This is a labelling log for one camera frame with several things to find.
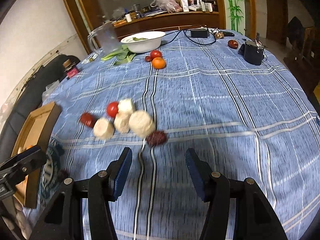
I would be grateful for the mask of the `dark red date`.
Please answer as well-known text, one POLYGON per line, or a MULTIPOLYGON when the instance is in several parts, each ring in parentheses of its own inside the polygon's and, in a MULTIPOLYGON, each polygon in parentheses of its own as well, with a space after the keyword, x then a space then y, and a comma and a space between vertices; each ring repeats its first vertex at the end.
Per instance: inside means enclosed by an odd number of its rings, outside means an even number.
POLYGON ((93 116, 91 113, 82 113, 80 116, 79 121, 84 124, 85 126, 89 128, 93 128, 95 126, 95 123, 97 122, 97 119, 95 116, 93 116))

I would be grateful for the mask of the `red tomato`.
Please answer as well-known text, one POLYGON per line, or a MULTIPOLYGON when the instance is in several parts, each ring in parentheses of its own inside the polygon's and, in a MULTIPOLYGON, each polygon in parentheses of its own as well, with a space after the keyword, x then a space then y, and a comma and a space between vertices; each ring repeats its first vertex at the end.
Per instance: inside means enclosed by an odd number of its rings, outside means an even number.
POLYGON ((162 54, 159 50, 153 50, 150 52, 150 57, 152 59, 157 58, 157 57, 162 57, 162 54))
POLYGON ((115 118, 118 113, 118 102, 114 101, 107 105, 106 113, 109 117, 115 118))

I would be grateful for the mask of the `white sugarcane chunk square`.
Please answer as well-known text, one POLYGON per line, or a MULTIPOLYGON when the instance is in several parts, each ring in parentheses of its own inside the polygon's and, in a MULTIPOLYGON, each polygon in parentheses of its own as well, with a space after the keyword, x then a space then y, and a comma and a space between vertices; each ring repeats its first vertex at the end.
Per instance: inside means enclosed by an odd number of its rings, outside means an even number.
POLYGON ((118 112, 131 115, 136 111, 135 105, 131 98, 122 99, 118 102, 118 112))

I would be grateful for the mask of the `brown cardboard tray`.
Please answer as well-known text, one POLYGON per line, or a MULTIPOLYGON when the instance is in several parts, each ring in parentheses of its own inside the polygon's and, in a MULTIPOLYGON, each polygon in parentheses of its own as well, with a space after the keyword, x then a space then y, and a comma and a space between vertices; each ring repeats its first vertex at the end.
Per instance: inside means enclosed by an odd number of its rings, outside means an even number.
MULTIPOLYGON (((60 113, 61 107, 54 102, 30 112, 17 137, 11 155, 15 156, 35 145, 46 151, 52 130, 60 113)), ((17 185, 14 197, 24 207, 34 209, 37 206, 40 173, 41 169, 39 168, 26 176, 25 180, 17 185)))

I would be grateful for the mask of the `clear plastic bag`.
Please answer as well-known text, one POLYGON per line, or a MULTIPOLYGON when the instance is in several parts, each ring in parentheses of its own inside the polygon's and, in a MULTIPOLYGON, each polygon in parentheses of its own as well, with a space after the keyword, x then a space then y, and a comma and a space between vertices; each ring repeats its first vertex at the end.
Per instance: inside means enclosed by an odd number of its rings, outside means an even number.
POLYGON ((60 81, 56 80, 55 82, 49 84, 46 86, 45 91, 42 93, 42 101, 44 102, 51 94, 52 92, 57 89, 57 87, 59 86, 60 81))

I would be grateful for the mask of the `black sofa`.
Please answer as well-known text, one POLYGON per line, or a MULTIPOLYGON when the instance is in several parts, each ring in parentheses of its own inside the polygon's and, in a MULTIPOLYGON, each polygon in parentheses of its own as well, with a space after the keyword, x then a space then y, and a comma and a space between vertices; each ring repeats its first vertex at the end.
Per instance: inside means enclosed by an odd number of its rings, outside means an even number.
POLYGON ((42 93, 46 90, 46 86, 57 80, 62 81, 66 77, 63 63, 67 60, 76 64, 80 62, 73 55, 58 55, 46 66, 41 66, 27 82, 1 131, 1 162, 10 158, 16 139, 30 112, 41 106, 42 93))

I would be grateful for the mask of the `dark red ink bottle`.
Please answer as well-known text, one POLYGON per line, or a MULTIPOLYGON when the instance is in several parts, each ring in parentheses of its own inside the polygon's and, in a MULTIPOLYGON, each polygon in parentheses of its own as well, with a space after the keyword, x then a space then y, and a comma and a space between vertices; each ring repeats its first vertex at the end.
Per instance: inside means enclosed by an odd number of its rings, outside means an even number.
POLYGON ((67 79, 70 79, 80 73, 80 70, 76 67, 75 62, 72 62, 70 59, 66 60, 63 63, 63 67, 67 76, 67 79))

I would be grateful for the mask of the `blue plaid tablecloth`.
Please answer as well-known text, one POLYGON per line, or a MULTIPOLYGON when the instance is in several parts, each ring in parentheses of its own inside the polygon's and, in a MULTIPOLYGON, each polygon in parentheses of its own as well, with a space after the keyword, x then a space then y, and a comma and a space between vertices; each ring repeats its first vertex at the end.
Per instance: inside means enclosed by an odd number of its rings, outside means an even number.
POLYGON ((35 225, 65 170, 75 180, 107 168, 125 147, 133 153, 123 194, 110 205, 119 239, 198 239, 208 205, 185 164, 193 148, 227 178, 253 178, 276 212, 288 239, 300 239, 319 210, 319 122, 295 77, 269 51, 247 63, 227 39, 191 42, 184 33, 164 38, 166 67, 137 55, 130 63, 95 59, 64 80, 49 101, 62 109, 41 178, 35 225), (132 99, 168 141, 150 147, 134 133, 100 140, 79 122, 84 112, 106 116, 113 101, 132 99))

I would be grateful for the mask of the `green leafy vegetable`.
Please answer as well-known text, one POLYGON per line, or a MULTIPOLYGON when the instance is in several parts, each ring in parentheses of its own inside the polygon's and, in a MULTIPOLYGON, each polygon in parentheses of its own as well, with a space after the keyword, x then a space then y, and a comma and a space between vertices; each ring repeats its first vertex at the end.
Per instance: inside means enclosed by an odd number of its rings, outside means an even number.
POLYGON ((114 59, 113 65, 118 66, 121 64, 127 64, 130 63, 134 57, 136 56, 136 53, 131 52, 127 45, 121 45, 121 47, 108 55, 101 58, 102 61, 108 61, 111 59, 114 59))

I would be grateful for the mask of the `clear plastic pitcher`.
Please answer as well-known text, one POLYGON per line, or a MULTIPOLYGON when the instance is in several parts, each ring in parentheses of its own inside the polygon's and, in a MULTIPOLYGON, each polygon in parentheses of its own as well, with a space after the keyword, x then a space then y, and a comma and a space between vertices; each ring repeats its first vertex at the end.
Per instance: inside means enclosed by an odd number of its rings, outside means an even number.
POLYGON ((91 51, 98 54, 98 50, 94 46, 94 39, 97 40, 104 55, 108 55, 120 48, 120 42, 111 21, 107 21, 103 25, 92 30, 87 37, 91 51))

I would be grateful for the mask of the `red date far right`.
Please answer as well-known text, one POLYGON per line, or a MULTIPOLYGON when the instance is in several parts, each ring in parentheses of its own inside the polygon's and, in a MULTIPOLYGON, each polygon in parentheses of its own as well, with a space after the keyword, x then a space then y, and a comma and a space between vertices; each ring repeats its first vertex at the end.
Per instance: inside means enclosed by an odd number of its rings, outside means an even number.
POLYGON ((239 47, 239 44, 236 40, 229 40, 227 42, 227 44, 228 44, 229 48, 232 48, 232 49, 238 49, 238 47, 239 47))

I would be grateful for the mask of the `small orange tangerine far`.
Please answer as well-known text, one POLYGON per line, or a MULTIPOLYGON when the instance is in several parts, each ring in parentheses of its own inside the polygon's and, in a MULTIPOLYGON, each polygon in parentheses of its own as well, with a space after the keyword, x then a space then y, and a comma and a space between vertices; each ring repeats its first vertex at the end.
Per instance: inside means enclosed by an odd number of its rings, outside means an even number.
POLYGON ((162 57, 156 57, 151 62, 153 68, 155 69, 163 69, 166 67, 166 62, 162 57))

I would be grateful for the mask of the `white bowl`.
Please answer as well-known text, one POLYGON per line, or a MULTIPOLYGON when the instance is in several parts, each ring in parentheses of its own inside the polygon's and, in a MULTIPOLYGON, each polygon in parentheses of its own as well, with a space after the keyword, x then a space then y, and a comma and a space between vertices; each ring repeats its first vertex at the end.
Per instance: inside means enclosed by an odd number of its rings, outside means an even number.
POLYGON ((159 48, 164 36, 163 31, 145 31, 122 38, 120 42, 132 53, 142 54, 159 48))

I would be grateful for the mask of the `black power adapter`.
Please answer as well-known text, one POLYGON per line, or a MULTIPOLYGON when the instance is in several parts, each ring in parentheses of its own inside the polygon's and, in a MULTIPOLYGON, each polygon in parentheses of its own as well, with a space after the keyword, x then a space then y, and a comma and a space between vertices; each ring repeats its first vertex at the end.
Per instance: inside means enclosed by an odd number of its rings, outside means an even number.
POLYGON ((190 29, 190 36, 192 38, 208 38, 209 37, 209 31, 204 28, 195 28, 190 29))

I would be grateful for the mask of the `wooden glass cabinet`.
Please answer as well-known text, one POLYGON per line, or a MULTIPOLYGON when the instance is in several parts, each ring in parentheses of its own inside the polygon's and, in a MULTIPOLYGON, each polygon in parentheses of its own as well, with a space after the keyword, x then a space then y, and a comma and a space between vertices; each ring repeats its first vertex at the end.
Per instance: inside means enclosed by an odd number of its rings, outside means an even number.
POLYGON ((63 0, 85 51, 101 46, 87 38, 110 22, 117 38, 148 30, 175 30, 202 25, 237 31, 254 38, 255 0, 63 0))

